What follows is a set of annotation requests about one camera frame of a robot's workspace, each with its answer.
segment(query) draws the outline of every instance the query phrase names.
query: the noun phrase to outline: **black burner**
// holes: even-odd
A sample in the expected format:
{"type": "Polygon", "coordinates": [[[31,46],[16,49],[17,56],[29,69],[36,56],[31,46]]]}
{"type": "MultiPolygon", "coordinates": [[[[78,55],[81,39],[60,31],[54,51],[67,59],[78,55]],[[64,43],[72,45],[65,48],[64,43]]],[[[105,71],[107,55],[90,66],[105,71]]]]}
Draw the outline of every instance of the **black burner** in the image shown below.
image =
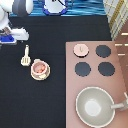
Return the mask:
{"type": "Polygon", "coordinates": [[[112,76],[115,72],[114,66],[109,62],[100,63],[98,70],[103,76],[112,76]]]}
{"type": "Polygon", "coordinates": [[[79,62],[75,66],[75,72],[79,76],[82,76],[82,77],[87,76],[89,75],[90,71],[91,71],[91,68],[89,64],[86,62],[79,62]]]}
{"type": "Polygon", "coordinates": [[[106,45],[99,45],[96,48],[96,54],[100,57],[106,58],[111,55],[111,49],[106,45]]]}

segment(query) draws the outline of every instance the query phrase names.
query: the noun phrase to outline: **blue object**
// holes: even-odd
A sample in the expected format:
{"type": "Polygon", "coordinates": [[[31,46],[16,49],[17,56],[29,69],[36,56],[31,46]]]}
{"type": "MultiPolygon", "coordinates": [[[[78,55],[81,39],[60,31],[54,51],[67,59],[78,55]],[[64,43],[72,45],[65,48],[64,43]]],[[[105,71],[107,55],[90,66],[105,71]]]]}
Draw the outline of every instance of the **blue object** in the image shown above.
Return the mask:
{"type": "Polygon", "coordinates": [[[12,35],[0,36],[0,42],[2,44],[4,44],[4,43],[13,43],[14,38],[12,37],[12,35]]]}
{"type": "MultiPolygon", "coordinates": [[[[46,16],[43,13],[44,0],[33,0],[34,9],[29,16],[46,16]]],[[[74,0],[73,7],[71,0],[68,0],[68,9],[62,16],[86,16],[86,15],[106,15],[103,0],[74,0]]]]}
{"type": "Polygon", "coordinates": [[[65,14],[67,12],[67,8],[63,9],[60,13],[50,13],[47,9],[43,8],[43,12],[46,15],[63,15],[63,14],[65,14]]]}

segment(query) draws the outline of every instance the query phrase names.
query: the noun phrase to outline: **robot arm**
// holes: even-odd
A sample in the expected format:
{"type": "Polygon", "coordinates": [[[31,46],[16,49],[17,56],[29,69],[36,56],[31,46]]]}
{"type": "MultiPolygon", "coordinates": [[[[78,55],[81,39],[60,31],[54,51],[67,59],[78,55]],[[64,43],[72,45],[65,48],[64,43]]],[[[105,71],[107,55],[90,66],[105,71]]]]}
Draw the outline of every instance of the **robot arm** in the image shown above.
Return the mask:
{"type": "Polygon", "coordinates": [[[28,40],[29,34],[25,29],[11,29],[8,13],[13,12],[19,17],[29,15],[33,10],[33,0],[0,0],[0,43],[14,44],[17,40],[28,40]]]}

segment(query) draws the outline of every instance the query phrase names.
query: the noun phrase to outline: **pink stove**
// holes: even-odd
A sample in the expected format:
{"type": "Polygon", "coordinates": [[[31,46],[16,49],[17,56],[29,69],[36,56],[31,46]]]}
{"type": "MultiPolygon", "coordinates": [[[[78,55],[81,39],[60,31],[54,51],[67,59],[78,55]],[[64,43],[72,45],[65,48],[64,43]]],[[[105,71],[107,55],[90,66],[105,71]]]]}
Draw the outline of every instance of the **pink stove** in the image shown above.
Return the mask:
{"type": "MultiPolygon", "coordinates": [[[[91,128],[76,112],[76,97],[86,87],[100,87],[120,103],[126,87],[114,41],[66,43],[66,128],[91,128]]],[[[127,128],[128,110],[116,110],[105,128],[127,128]]]]}

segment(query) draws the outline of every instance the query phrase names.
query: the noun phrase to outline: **white bowl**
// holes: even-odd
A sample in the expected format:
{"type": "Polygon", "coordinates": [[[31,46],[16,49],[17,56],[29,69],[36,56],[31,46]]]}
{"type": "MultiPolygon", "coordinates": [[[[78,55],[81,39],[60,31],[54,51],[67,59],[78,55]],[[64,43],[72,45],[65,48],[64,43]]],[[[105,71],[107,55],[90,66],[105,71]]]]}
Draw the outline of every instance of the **white bowl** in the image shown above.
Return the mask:
{"type": "Polygon", "coordinates": [[[76,112],[91,127],[105,127],[115,116],[112,97],[99,87],[87,87],[76,98],[76,112]]]}

